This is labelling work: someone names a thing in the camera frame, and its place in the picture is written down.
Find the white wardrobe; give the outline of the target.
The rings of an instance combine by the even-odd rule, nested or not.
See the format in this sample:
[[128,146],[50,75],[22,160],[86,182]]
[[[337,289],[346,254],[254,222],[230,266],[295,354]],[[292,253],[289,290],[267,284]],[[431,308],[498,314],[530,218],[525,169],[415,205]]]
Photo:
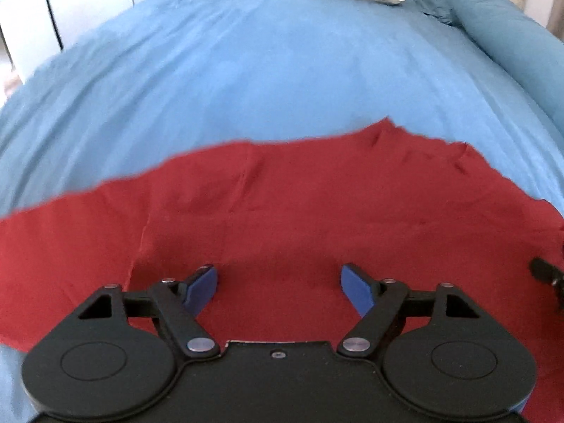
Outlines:
[[25,80],[50,57],[143,0],[1,0],[1,37]]

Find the red long-sleeve sweater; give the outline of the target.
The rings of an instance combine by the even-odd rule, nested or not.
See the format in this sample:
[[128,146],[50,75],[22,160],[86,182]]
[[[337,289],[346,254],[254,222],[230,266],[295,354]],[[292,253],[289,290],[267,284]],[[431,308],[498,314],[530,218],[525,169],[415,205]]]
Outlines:
[[389,120],[284,144],[238,142],[60,197],[1,222],[1,341],[28,350],[96,289],[139,290],[204,264],[220,342],[337,342],[353,263],[410,287],[461,287],[532,352],[532,422],[563,418],[563,314],[529,262],[563,263],[563,218],[470,145]]

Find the light blue bed sheet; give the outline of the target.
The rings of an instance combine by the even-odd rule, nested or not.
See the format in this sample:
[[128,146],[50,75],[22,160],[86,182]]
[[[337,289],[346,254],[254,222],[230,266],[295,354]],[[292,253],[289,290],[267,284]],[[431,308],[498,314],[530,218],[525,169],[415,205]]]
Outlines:
[[[168,160],[382,120],[472,146],[563,218],[563,127],[414,0],[147,0],[41,67],[1,111],[1,222]],[[1,341],[1,418],[35,417]]]

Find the folded teal duvet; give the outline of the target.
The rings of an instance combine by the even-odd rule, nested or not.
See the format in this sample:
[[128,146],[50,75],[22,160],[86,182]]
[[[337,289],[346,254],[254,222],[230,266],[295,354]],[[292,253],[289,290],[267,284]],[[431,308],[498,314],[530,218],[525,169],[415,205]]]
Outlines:
[[458,27],[563,127],[563,42],[509,0],[414,0]]

